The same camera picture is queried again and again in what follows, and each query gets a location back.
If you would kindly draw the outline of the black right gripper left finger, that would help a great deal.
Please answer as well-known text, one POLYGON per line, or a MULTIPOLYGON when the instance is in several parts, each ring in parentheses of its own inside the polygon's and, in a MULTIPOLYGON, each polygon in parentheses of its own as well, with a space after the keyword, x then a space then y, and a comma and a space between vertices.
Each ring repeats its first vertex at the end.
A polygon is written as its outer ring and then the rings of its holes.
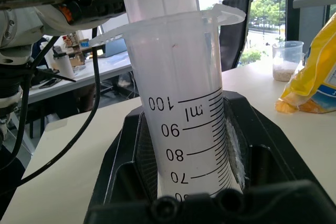
POLYGON ((143 110, 132 110, 106 151, 90 207, 158 198, 157 164, 143 110))

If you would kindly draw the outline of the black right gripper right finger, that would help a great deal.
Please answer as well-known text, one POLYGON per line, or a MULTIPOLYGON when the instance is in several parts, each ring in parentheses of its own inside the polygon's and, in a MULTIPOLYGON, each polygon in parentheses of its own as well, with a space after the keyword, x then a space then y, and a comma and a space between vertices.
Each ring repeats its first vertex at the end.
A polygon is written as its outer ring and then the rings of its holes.
POLYGON ((229 163, 242 190, 295 180, 317 179, 274 122, 241 94, 223 91, 229 163))

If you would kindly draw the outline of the translucent plastic syringe barrel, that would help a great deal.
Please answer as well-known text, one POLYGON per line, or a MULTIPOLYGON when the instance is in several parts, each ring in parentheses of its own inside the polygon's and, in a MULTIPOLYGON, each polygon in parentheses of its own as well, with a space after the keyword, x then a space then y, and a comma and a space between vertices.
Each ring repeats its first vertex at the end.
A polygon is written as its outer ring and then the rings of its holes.
POLYGON ((216 4, 127 24, 89 42, 125 41, 163 195, 178 201, 215 196, 232 184, 218 28, 245 17, 238 8, 216 4))

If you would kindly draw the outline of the blue laptop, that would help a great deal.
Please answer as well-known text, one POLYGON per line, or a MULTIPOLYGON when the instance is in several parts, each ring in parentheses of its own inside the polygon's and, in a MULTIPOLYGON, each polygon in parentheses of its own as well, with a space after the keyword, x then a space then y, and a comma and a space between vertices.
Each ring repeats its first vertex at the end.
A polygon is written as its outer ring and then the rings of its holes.
POLYGON ((103 46, 103 54, 100 58, 108 58, 122 52, 127 51, 127 47, 123 38, 108 42, 103 46))

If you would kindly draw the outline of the white bottle with black cap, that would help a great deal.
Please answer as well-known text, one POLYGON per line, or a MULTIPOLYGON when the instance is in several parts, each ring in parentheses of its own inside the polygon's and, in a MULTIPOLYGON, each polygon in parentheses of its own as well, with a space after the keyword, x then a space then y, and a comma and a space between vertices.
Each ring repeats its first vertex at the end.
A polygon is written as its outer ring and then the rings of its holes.
POLYGON ((75 77, 69 56, 65 52, 60 54, 54 54, 54 61, 58 67, 61 76, 69 79, 73 79, 75 77))

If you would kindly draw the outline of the white background desk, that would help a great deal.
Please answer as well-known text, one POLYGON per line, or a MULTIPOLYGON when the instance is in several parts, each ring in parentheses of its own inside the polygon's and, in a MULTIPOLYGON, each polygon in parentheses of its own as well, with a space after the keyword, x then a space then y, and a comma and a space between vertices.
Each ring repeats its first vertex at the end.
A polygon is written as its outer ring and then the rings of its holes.
MULTIPOLYGON (((106 80, 132 70, 127 52, 109 58, 98 59, 100 80, 106 80)), ((86 67, 77 72, 75 82, 62 80, 52 87, 40 89, 32 87, 29 91, 28 103, 35 103, 56 95, 72 91, 94 83, 94 70, 92 60, 86 62, 86 67)))

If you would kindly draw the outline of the clear plastic beaker with grains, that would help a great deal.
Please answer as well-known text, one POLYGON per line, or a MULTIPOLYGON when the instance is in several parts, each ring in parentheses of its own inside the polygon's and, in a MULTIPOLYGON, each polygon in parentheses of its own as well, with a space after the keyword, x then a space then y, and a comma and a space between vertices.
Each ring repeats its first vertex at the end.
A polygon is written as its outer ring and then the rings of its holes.
POLYGON ((272 46, 272 75, 276 81, 288 82, 303 57, 302 41, 283 41, 272 46))

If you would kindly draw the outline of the yellow snack bag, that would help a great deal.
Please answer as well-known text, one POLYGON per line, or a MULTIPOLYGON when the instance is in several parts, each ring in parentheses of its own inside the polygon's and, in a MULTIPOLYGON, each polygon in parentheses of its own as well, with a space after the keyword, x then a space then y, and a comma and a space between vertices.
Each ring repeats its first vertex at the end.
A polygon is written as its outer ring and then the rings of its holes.
POLYGON ((275 109, 281 113, 336 111, 336 12, 311 42, 275 109))

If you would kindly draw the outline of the black office chair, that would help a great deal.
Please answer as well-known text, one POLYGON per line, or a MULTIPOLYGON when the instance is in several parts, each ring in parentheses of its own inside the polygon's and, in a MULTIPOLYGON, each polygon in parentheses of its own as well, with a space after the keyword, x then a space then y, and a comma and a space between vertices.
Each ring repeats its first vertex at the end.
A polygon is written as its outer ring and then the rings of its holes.
POLYGON ((222 4, 242 10, 246 16, 239 24, 221 26, 219 48, 222 72, 234 69, 244 51, 248 35, 250 8, 254 0, 223 0, 222 4))

